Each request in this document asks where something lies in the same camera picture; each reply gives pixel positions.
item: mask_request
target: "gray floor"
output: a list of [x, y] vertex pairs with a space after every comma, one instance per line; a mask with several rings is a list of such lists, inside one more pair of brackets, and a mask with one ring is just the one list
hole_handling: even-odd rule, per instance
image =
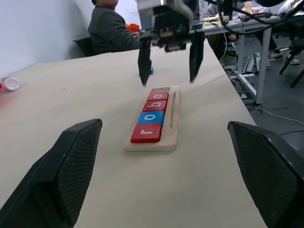
[[[288, 38], [274, 38], [278, 46], [289, 46]], [[245, 53], [248, 56], [261, 49], [261, 45], [256, 38], [246, 38]], [[301, 63], [304, 64], [304, 52], [300, 55]], [[236, 63], [236, 59], [225, 57], [227, 66]], [[283, 75], [279, 75], [280, 69], [283, 67], [285, 60], [272, 61], [270, 67], [266, 71], [265, 84], [263, 90], [262, 108], [272, 112], [273, 114], [291, 118], [304, 123], [304, 77], [295, 86], [290, 88], [292, 81], [304, 69], [304, 66], [289, 65]], [[258, 76], [253, 78], [254, 87], [257, 86]], [[263, 128], [274, 131], [278, 134], [289, 131], [304, 131], [304, 126], [289, 120], [275, 118], [265, 112], [261, 114], [259, 110], [249, 109], [256, 124]], [[289, 133], [282, 136], [287, 142], [295, 148], [304, 148], [304, 132]]]

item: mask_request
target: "wooden board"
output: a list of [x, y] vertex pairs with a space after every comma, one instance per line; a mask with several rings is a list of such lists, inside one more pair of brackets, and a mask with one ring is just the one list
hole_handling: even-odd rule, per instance
[[[150, 92], [169, 91], [166, 113], [162, 126], [161, 140], [156, 143], [131, 143], [131, 136], [137, 124], [139, 115], [147, 101]], [[154, 88], [142, 100], [129, 133], [124, 141], [126, 151], [173, 151], [177, 148], [180, 124], [181, 88], [179, 86]]]

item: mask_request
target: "desk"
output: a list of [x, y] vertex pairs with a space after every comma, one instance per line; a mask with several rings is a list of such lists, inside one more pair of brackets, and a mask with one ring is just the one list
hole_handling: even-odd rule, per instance
[[[0, 205], [60, 133], [102, 118], [94, 172], [75, 228], [266, 228], [243, 182], [228, 121], [254, 124], [204, 43], [189, 83], [189, 47], [152, 48], [148, 88], [138, 50], [39, 64], [15, 75], [21, 88], [0, 95]], [[123, 142], [150, 88], [181, 86], [179, 144], [168, 154], [125, 152]]]
[[[263, 19], [264, 21], [271, 22], [277, 20], [279, 17], [270, 17], [267, 19]], [[256, 20], [250, 20], [248, 22], [241, 22], [240, 19], [235, 19], [229, 22], [228, 27], [233, 29], [234, 31], [245, 31], [249, 29], [257, 29], [266, 27], [267, 25], [261, 24]], [[228, 32], [223, 26], [221, 28], [224, 32]], [[214, 35], [222, 33], [222, 30], [219, 29], [217, 26], [204, 26], [203, 31], [205, 35]], [[266, 66], [268, 62], [268, 48], [269, 48], [269, 41], [271, 36], [271, 28], [264, 30], [263, 42], [262, 42], [262, 51], [261, 51], [261, 63], [260, 63], [260, 70], [259, 70], [259, 84], [257, 90], [245, 79], [245, 77], [241, 74], [242, 71], [242, 63], [243, 63], [243, 56], [244, 56], [244, 43], [245, 43], [245, 36], [239, 36], [239, 53], [238, 53], [238, 62], [237, 62], [237, 75], [239, 80], [245, 85], [248, 92], [254, 97], [254, 102], [256, 104], [260, 104], [262, 102], [262, 92], [264, 87], [264, 78], [266, 72]]]

